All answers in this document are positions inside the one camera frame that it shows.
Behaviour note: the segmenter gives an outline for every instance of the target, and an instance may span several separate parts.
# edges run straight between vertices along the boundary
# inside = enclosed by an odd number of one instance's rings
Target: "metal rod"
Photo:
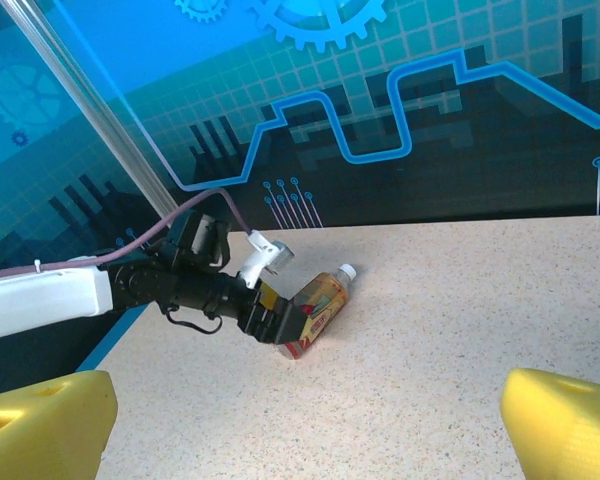
[[[44,13],[28,0],[0,3],[161,218],[177,204]]]

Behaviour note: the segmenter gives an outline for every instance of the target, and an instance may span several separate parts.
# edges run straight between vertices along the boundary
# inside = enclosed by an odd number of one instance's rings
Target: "yellow object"
[[[106,372],[0,394],[0,480],[93,480],[117,410]]]
[[[260,282],[260,304],[267,310],[273,310],[278,301],[277,292],[268,284]]]
[[[501,413],[527,480],[600,480],[600,385],[516,369]]]

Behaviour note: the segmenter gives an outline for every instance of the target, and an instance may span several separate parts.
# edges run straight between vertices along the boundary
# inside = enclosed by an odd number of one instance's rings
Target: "bottle label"
[[[329,274],[318,275],[293,297],[293,303],[309,317],[298,341],[302,350],[309,348],[346,301],[345,289]]]

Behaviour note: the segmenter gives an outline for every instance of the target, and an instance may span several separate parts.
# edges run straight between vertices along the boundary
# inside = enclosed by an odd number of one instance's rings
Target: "gear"
[[[0,59],[0,116],[18,130],[48,131],[60,113],[62,91],[53,77],[13,58]]]
[[[258,16],[258,27],[271,26],[276,31],[276,40],[286,37],[295,40],[298,50],[313,43],[323,53],[327,42],[335,42],[343,49],[347,37],[352,34],[360,38],[367,36],[367,23],[372,19],[379,22],[387,18],[382,4],[384,0],[244,0],[247,9]],[[325,8],[325,3],[332,3]]]
[[[192,20],[205,23],[220,18],[227,8],[226,0],[175,0],[175,4]]]
[[[24,147],[29,143],[29,137],[27,137],[26,133],[18,130],[11,135],[11,141],[19,147]]]

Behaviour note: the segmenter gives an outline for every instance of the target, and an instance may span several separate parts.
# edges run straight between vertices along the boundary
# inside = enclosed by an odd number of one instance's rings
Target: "plastic bottle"
[[[298,359],[309,349],[349,300],[356,275],[351,265],[344,264],[334,273],[320,273],[293,297],[293,303],[307,315],[307,323],[300,340],[280,347],[283,355]]]

